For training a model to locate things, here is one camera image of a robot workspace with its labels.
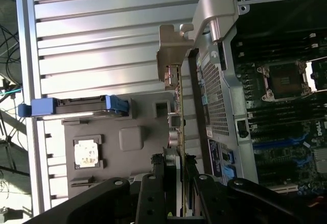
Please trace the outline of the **grey plastic parts rack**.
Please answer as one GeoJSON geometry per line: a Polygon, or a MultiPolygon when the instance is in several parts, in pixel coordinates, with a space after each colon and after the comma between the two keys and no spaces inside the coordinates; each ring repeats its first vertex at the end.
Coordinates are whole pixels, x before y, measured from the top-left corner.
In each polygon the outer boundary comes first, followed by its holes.
{"type": "Polygon", "coordinates": [[[151,156],[168,146],[168,114],[174,110],[174,95],[164,92],[123,99],[130,105],[126,117],[100,112],[63,120],[69,198],[112,177],[130,178],[150,172],[151,156]],[[79,168],[75,164],[74,145],[80,140],[98,144],[99,162],[95,167],[79,168]]]}

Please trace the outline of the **white expansion slot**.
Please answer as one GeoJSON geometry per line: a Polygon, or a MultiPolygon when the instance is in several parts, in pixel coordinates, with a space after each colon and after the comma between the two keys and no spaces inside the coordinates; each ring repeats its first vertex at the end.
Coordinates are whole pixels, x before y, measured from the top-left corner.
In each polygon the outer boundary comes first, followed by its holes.
{"type": "Polygon", "coordinates": [[[270,186],[268,189],[277,192],[277,193],[289,193],[289,192],[297,192],[298,185],[294,183],[270,186]]]}

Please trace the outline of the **open black PC case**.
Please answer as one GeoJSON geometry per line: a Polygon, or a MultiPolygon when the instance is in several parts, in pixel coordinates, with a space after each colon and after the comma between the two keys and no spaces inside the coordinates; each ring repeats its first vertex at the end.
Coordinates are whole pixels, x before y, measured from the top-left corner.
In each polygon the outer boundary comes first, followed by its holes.
{"type": "MultiPolygon", "coordinates": [[[[190,63],[196,66],[202,99],[197,110],[204,122],[210,173],[223,183],[222,166],[234,165],[237,177],[259,183],[231,41],[237,35],[266,37],[327,29],[327,0],[200,0],[192,24],[195,57],[190,63]],[[224,160],[227,151],[233,151],[234,164],[224,160]]],[[[281,194],[301,197],[310,207],[327,206],[327,191],[281,194]]]]}

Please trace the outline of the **CPU socket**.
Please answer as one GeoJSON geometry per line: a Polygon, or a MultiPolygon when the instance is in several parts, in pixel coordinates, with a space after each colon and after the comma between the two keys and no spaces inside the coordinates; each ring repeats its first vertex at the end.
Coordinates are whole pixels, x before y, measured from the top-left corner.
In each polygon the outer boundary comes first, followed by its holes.
{"type": "Polygon", "coordinates": [[[303,98],[312,93],[306,76],[307,63],[286,61],[256,68],[263,77],[265,102],[282,102],[303,98]]]}

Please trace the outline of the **silver chipset heatsink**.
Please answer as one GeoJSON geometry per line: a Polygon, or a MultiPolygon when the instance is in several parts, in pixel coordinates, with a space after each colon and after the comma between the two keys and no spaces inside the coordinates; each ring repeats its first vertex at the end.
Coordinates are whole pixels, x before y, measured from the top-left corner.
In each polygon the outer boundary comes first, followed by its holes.
{"type": "Polygon", "coordinates": [[[315,149],[314,159],[317,172],[321,174],[327,173],[327,148],[315,149]]]}

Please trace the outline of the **green motherboard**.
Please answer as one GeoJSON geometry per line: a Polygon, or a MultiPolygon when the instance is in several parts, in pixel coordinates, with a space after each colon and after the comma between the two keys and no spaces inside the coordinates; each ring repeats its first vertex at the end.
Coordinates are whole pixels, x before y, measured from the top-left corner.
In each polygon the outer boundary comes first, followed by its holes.
{"type": "Polygon", "coordinates": [[[231,41],[237,79],[241,82],[252,144],[299,138],[300,144],[253,150],[259,183],[270,187],[298,185],[300,194],[327,191],[327,173],[316,170],[314,150],[327,148],[327,90],[282,102],[265,102],[263,77],[256,68],[286,61],[308,62],[327,56],[327,29],[274,34],[266,37],[237,35],[231,41]]]}

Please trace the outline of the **silver CPU chip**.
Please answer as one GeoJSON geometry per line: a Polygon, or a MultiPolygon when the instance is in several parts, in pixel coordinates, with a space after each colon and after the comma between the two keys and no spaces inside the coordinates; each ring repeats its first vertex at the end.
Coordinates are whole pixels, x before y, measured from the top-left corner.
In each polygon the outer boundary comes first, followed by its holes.
{"type": "Polygon", "coordinates": [[[95,167],[99,162],[98,144],[94,140],[80,140],[74,145],[74,155],[79,168],[95,167]]]}

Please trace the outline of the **blue expansion slot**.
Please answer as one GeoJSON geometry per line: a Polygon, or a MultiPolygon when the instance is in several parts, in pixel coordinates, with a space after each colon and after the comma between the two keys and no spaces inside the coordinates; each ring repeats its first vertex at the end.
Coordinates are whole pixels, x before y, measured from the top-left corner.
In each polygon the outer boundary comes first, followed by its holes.
{"type": "Polygon", "coordinates": [[[264,142],[264,143],[255,143],[252,145],[254,150],[268,150],[273,148],[284,148],[284,147],[291,147],[300,144],[303,142],[308,134],[304,134],[299,138],[288,138],[285,140],[280,141],[271,141],[271,142],[264,142]]]}

